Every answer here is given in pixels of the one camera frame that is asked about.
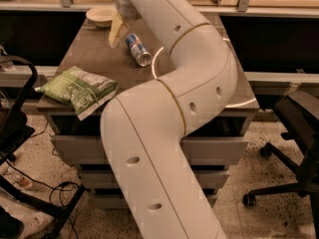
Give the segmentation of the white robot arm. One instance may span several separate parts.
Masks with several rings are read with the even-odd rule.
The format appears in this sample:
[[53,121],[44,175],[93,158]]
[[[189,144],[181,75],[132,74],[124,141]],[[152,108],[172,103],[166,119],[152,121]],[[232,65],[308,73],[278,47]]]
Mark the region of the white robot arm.
[[179,145],[229,104],[234,55],[186,0],[117,0],[133,5],[174,63],[173,72],[108,102],[101,137],[144,239],[226,239]]

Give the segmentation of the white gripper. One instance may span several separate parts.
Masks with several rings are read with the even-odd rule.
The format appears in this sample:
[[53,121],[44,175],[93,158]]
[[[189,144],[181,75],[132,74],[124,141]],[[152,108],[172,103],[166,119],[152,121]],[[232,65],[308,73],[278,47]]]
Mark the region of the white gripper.
[[129,25],[126,20],[138,20],[141,18],[131,0],[115,0],[115,4],[118,12],[113,16],[109,34],[109,44],[112,48],[116,48],[129,31]]

